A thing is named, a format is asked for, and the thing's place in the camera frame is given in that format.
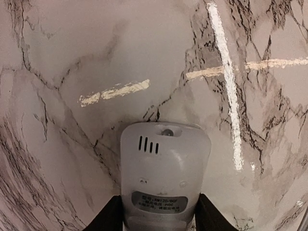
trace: vent grille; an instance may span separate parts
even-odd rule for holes
[[[155,144],[154,147],[154,143],[149,141],[148,137],[145,137],[144,141],[143,141],[143,136],[140,136],[139,138],[139,151],[143,150],[145,153],[149,152],[149,153],[154,153],[158,154],[159,151],[159,143]]]

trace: white plastic device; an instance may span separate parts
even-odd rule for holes
[[[186,231],[211,142],[197,127],[137,123],[121,136],[121,196],[129,231]]]

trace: marble surface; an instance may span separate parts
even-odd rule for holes
[[[308,3],[215,3],[227,53],[208,0],[0,2],[0,230],[82,230],[119,194],[119,137],[138,121],[208,133],[203,193],[238,230],[297,229]]]

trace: label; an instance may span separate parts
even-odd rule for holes
[[[154,196],[143,192],[133,192],[131,201],[135,207],[143,211],[159,214],[176,214],[186,209],[186,196],[165,197]]]

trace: gold streak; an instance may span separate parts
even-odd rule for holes
[[[119,88],[118,86],[119,84],[116,84],[114,87],[108,90],[104,90],[102,92],[98,92],[93,95],[88,95],[88,96],[81,95],[79,98],[81,107],[85,107],[90,104],[97,103],[99,100],[109,100],[117,96],[124,96],[130,93],[138,92],[140,90],[145,90],[150,86],[150,80],[147,79],[143,82],[139,82],[135,84],[128,83],[121,88]]]
[[[308,65],[308,58],[306,59],[269,59],[263,60],[260,62],[248,62],[245,65],[246,70],[262,70],[266,68],[285,68],[287,66],[296,66],[296,65]],[[198,77],[217,77],[224,73],[223,66],[211,67],[201,71],[193,71],[186,74],[188,80],[198,78]]]

